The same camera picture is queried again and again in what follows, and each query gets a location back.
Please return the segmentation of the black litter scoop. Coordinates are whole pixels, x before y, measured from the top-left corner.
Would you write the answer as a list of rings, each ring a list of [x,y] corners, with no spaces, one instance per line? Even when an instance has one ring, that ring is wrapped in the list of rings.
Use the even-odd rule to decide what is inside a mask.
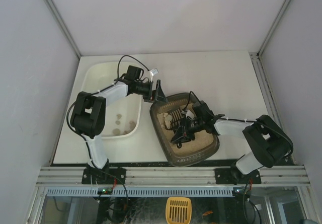
[[[166,129],[167,131],[172,131],[173,134],[175,135],[177,129],[179,126],[181,126],[182,123],[182,118],[184,117],[182,114],[182,110],[180,107],[170,110],[168,111],[169,114],[171,114],[172,116],[172,121],[171,121],[171,128],[170,129]],[[182,143],[173,143],[177,146],[177,148],[181,148],[182,147]]]

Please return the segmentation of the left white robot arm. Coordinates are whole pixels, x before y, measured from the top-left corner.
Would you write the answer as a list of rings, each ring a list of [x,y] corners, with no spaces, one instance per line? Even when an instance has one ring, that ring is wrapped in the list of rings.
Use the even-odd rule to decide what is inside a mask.
[[[91,167],[102,170],[108,163],[101,136],[108,106],[131,94],[141,95],[143,100],[149,103],[168,102],[160,80],[156,81],[156,87],[153,89],[153,80],[141,79],[143,72],[142,68],[130,65],[126,73],[104,89],[94,93],[79,92],[68,109],[67,126],[84,140]]]

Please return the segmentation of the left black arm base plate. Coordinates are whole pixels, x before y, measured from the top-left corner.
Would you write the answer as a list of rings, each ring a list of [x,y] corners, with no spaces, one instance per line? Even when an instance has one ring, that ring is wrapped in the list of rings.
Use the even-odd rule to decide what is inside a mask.
[[[82,175],[81,183],[83,185],[98,184],[98,185],[112,185],[112,184],[121,184],[124,183],[126,177],[125,168],[109,168],[105,172],[87,166]]]

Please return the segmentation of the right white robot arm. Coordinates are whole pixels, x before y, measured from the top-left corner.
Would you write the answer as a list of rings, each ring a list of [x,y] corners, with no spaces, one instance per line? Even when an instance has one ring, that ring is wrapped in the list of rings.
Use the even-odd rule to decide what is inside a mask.
[[[193,141],[196,132],[203,130],[217,136],[245,139],[251,151],[230,167],[234,178],[244,177],[262,167],[271,168],[293,153],[293,142],[268,115],[261,115],[256,120],[225,118],[223,114],[215,115],[204,101],[194,103],[192,109],[194,118],[183,110],[171,143],[180,148],[183,143]]]

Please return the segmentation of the dark brown litter box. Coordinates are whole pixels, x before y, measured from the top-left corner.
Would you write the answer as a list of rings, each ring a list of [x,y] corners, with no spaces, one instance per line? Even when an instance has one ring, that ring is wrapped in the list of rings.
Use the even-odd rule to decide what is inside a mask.
[[[207,133],[205,130],[195,133],[195,140],[182,144],[177,148],[171,143],[172,131],[167,131],[164,125],[164,113],[178,107],[183,110],[188,106],[191,112],[192,106],[197,103],[197,98],[189,93],[179,93],[167,97],[168,102],[155,102],[150,107],[150,117],[159,143],[169,164],[175,167],[186,167],[197,164],[214,155],[220,146],[216,135]]]

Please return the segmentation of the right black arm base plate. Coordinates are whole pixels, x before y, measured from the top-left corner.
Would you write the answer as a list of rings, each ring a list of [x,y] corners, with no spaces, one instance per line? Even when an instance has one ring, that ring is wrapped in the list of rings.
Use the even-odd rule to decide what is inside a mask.
[[[254,170],[249,174],[242,174],[238,169],[217,168],[214,170],[216,184],[246,184],[248,180],[252,180],[253,184],[261,184],[262,180],[258,170]]]

